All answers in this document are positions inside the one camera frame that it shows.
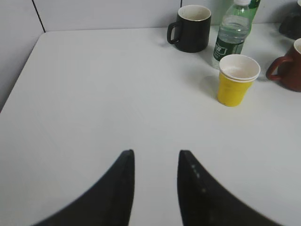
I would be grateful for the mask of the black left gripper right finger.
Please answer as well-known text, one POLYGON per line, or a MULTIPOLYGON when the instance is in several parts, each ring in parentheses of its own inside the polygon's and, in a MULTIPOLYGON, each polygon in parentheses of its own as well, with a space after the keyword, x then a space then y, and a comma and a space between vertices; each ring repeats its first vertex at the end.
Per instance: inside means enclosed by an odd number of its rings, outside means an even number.
POLYGON ((177 193, 185 226, 277 225, 233 196, 188 150, 179 152, 177 193))

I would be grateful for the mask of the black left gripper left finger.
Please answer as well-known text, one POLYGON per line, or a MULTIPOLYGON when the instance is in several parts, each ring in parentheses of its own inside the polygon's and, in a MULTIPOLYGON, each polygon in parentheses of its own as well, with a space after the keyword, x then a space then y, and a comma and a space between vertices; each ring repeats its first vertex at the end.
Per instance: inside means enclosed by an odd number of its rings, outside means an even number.
POLYGON ((135 192, 135 154, 125 150, 81 197, 39 226, 127 226, 135 192))

